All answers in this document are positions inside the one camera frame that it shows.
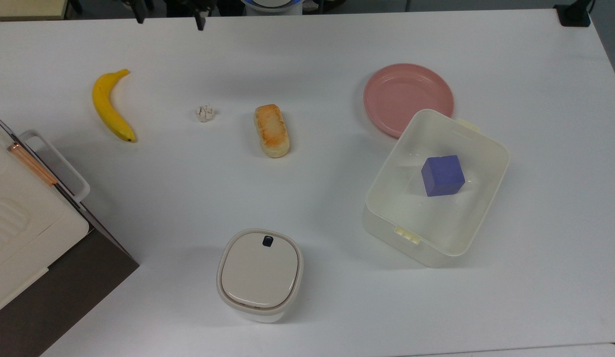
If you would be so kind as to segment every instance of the white lid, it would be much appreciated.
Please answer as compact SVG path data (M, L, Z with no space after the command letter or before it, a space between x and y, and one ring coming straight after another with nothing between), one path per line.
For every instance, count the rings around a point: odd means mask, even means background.
M295 244L283 235L261 229L244 231L231 243L219 271L219 285L226 297L258 309L282 305L300 276L300 253Z

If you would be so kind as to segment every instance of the white plastic box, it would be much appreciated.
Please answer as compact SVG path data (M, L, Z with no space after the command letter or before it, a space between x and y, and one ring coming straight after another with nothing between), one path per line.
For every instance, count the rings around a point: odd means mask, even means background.
M303 254L289 237L248 229L233 237L217 271L217 292L244 318L275 322L292 305L303 276Z
M509 165L509 152L467 122L431 109L416 113L369 188L366 231L425 266L468 250ZM427 197L421 169L430 157L457 155L466 183Z

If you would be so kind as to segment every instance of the small black button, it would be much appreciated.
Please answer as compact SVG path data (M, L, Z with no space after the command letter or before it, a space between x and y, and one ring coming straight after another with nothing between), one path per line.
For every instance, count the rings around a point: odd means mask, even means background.
M264 237L264 246L272 246L272 242L274 241L274 238L272 238L271 236L265 236Z

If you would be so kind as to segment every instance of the garlic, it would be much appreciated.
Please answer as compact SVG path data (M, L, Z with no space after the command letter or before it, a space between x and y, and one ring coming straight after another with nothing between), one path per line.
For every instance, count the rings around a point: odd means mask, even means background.
M195 111L200 122L207 122L215 117L215 108L211 106L202 106Z

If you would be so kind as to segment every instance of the appliance handle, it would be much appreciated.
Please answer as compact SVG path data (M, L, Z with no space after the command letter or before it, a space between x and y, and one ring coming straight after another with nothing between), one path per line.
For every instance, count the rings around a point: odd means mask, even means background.
M85 197L87 197L87 195L89 194L89 183L87 183L87 181L81 176L81 174L79 174L78 171L74 169L74 167L69 163L69 161L67 161L67 159L54 147L54 145L52 145L52 143L43 138L43 136L41 136L38 131L31 129L28 131L24 131L21 135L19 135L20 140L22 140L23 142L33 137L39 138L45 144L45 146L47 146L47 148L50 149L54 153L54 155L56 155L60 162L67 166L69 171L72 172L72 174L74 174L74 176L76 176L78 181L81 183L82 187L80 190L78 190L76 194L68 192L68 194L72 197L74 201L76 201L76 203L80 203L80 201L85 199Z

